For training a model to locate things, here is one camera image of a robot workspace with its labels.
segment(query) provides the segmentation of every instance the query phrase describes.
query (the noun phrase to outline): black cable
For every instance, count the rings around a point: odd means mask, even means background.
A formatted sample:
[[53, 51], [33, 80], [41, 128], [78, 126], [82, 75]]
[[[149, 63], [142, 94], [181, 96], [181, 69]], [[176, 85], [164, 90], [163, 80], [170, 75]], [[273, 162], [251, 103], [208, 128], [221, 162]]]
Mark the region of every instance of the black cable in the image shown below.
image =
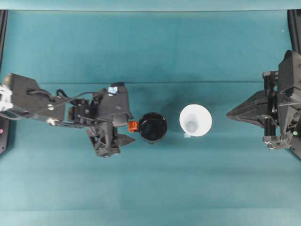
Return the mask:
[[[64, 105], [64, 104], [66, 104], [66, 103], [70, 103], [70, 102], [72, 102], [73, 100], [76, 100], [77, 98], [79, 98], [80, 96], [85, 95], [85, 94], [98, 94], [98, 95], [99, 95], [99, 93], [97, 93], [97, 92], [83, 92], [83, 93], [78, 94], [78, 95], [75, 96], [75, 97], [66, 99], [65, 101], [60, 102], [60, 103], [58, 103], [58, 104], [56, 104], [56, 105], [53, 105], [53, 106], [51, 106], [51, 107], [56, 108], [56, 107], [59, 107], [59, 106], [62, 106], [62, 105]], [[43, 111], [48, 110], [48, 108], [49, 108], [49, 107], [44, 107], [44, 108], [39, 109], [39, 110], [37, 110], [37, 111], [35, 111], [35, 112], [25, 114], [24, 117], [25, 117], [25, 118], [32, 117], [32, 116], [35, 115], [35, 114], [39, 114], [39, 113], [41, 113], [41, 112], [43, 112]]]
[[49, 93], [47, 90], [44, 90], [44, 89], [28, 90], [27, 94], [29, 94], [29, 95], [44, 94], [44, 95], [48, 96], [48, 98], [51, 102], [55, 102], [55, 99], [53, 98], [51, 93]]

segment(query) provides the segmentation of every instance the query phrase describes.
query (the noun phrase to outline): black mug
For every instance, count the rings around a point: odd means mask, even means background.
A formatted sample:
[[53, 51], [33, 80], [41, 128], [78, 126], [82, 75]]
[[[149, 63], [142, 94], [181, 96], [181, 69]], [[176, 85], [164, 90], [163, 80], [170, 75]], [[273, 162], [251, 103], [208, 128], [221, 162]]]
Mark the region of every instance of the black mug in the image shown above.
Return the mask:
[[147, 113], [139, 120], [139, 133], [149, 144], [153, 145], [162, 140], [166, 131], [167, 121], [158, 113]]

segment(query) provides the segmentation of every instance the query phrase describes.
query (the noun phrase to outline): screw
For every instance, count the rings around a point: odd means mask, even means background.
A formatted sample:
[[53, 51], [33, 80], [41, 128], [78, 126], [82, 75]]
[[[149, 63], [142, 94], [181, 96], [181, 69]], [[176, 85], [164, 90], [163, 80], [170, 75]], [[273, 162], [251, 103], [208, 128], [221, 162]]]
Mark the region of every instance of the screw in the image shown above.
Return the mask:
[[53, 111], [53, 110], [55, 109], [55, 108], [53, 107], [53, 105], [51, 105], [51, 104], [48, 104], [47, 107], [48, 107], [48, 109], [51, 110], [51, 111]]

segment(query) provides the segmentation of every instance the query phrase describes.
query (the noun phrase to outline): black metal frame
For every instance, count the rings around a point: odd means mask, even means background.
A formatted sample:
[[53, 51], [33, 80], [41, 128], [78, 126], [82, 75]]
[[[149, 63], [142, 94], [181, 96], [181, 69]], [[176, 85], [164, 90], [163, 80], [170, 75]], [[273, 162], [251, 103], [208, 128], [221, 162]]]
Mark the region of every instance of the black metal frame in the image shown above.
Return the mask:
[[[0, 10], [0, 70], [2, 63], [6, 24], [8, 21], [8, 10]], [[10, 120], [0, 117], [0, 154], [6, 151], [8, 145]]]
[[8, 10], [0, 10], [0, 69], [2, 63], [2, 54], [3, 54], [7, 21], [8, 21]]
[[301, 9], [288, 10], [287, 21], [293, 51], [301, 54]]

